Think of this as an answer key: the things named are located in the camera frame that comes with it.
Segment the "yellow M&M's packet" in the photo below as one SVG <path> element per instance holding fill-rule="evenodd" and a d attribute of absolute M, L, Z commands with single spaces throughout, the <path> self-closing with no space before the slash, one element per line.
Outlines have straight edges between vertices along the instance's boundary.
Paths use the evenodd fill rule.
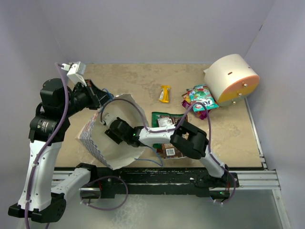
<path fill-rule="evenodd" d="M 159 101 L 162 103 L 169 103 L 169 92 L 171 87 L 169 85 L 161 86 L 161 93 L 159 96 Z"/>

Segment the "green chips bag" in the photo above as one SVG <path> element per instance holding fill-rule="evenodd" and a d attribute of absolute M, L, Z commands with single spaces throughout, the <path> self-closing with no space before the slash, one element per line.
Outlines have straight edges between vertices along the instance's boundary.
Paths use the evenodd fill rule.
<path fill-rule="evenodd" d="M 183 114 L 170 114 L 162 112 L 152 112 L 152 127 L 165 127 L 177 124 Z M 174 148 L 172 144 L 154 144 L 153 147 L 158 153 L 163 154 L 168 148 Z"/>

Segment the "teal Fox's mint packet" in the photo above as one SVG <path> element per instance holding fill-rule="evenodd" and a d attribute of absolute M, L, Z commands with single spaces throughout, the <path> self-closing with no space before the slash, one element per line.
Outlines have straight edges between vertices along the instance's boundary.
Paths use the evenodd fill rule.
<path fill-rule="evenodd" d="M 194 86 L 193 89 L 187 89 L 187 95 L 190 99 L 190 104 L 200 102 L 204 104 L 207 110 L 212 110 L 219 107 L 206 84 L 199 84 Z"/>

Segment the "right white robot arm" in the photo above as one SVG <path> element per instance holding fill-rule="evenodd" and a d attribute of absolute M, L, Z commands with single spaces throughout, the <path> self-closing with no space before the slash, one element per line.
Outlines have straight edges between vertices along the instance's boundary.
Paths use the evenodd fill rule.
<path fill-rule="evenodd" d="M 119 117 L 102 120 L 107 126 L 106 135 L 117 144 L 125 142 L 132 147 L 153 144 L 172 144 L 184 156 L 199 160 L 212 177 L 212 182 L 222 187 L 229 181 L 227 168 L 212 152 L 211 138 L 202 129 L 186 120 L 164 127 L 131 127 Z"/>

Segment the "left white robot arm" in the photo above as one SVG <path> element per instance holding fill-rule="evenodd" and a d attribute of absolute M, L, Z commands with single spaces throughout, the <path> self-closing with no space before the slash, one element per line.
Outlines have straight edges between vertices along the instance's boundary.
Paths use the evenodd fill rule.
<path fill-rule="evenodd" d="M 58 153 L 70 126 L 69 117 L 88 108 L 98 110 L 110 101 L 111 94 L 88 79 L 70 89 L 59 78 L 46 81 L 40 91 L 41 103 L 30 122 L 30 161 L 25 186 L 19 201 L 10 206 L 8 215 L 50 224 L 63 216 L 68 199 L 79 188 L 98 182 L 97 167 L 86 163 L 76 166 L 71 175 L 52 187 Z"/>

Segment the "yellow candy snack packet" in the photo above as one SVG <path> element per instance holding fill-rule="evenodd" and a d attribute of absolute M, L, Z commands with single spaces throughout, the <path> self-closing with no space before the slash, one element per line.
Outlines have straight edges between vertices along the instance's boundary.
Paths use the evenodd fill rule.
<path fill-rule="evenodd" d="M 190 99 L 188 93 L 183 94 L 183 95 L 182 95 L 182 98 L 183 98 L 187 103 L 189 103 L 189 104 L 191 103 L 191 99 Z"/>

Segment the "blue checkered paper bag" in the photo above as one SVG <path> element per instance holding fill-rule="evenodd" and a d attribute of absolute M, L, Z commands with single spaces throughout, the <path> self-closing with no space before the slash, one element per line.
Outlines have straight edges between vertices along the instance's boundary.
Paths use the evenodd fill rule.
<path fill-rule="evenodd" d="M 163 161 L 152 145 L 132 147 L 125 142 L 117 144 L 105 131 L 107 126 L 101 123 L 101 116 L 110 113 L 126 121 L 131 127 L 148 125 L 143 108 L 131 94 L 114 96 L 110 104 L 103 105 L 83 126 L 75 139 L 103 165 L 112 170 L 126 167 L 135 161 L 163 166 Z"/>

